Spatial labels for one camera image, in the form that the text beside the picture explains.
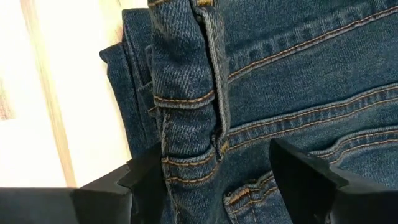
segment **denim fabric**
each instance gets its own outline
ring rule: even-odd
[[[398,189],[397,0],[148,5],[108,75],[131,142],[162,143],[163,223],[291,223],[271,138]]]

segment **blue denim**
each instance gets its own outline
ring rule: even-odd
[[[271,138],[398,189],[398,1],[149,1],[101,53],[163,223],[291,223]]]

